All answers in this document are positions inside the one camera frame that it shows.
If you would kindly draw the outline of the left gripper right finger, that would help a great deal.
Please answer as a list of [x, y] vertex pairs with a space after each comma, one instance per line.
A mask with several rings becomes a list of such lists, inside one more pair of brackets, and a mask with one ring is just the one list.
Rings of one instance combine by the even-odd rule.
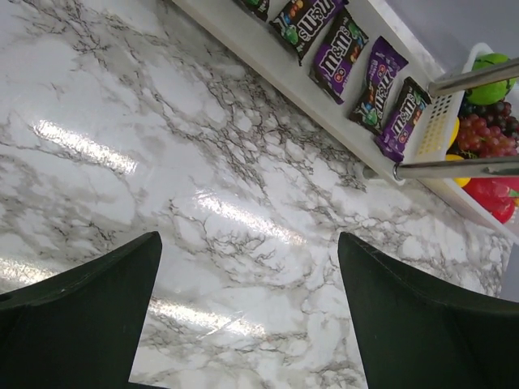
[[450, 284], [341, 233], [338, 259], [370, 388], [516, 388], [518, 304]]

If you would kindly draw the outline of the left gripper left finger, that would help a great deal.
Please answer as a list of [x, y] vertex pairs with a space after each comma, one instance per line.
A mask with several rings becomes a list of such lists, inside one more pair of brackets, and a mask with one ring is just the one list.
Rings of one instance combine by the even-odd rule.
[[3, 388], [136, 388], [131, 369], [161, 261], [158, 232], [1, 295]]

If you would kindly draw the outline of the purple M&M pack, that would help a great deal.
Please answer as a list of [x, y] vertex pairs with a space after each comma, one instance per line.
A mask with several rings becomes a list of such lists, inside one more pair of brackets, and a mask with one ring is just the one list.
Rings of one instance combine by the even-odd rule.
[[343, 7], [316, 52], [310, 77], [338, 105], [344, 103], [350, 72], [368, 41], [368, 35]]
[[268, 19], [269, 0], [238, 0], [238, 3], [260, 20], [266, 21]]
[[397, 163], [403, 161], [406, 144], [430, 103], [428, 93], [410, 76], [406, 77], [386, 125], [375, 137], [383, 155]]
[[379, 36], [372, 46], [363, 90], [349, 120], [372, 134], [379, 134], [393, 82], [408, 63], [384, 37]]
[[301, 66], [316, 37], [349, 3], [343, 0], [288, 1], [268, 24], [285, 47], [294, 52]]

